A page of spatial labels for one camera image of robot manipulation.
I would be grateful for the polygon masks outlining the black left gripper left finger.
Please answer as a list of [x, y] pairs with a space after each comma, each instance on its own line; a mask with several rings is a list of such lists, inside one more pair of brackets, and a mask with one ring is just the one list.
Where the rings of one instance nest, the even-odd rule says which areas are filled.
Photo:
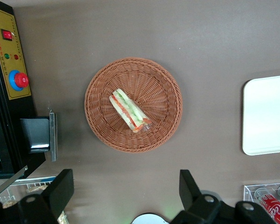
[[73, 170], [64, 169], [41, 193], [28, 193], [19, 201], [21, 223], [57, 224], [73, 194]]

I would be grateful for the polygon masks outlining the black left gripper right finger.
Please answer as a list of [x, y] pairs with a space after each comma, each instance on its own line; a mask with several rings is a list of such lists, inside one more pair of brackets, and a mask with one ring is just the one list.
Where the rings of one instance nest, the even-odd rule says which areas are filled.
[[221, 203], [213, 195], [203, 194], [189, 170], [181, 170], [179, 195], [184, 210], [172, 220], [173, 224], [214, 224]]

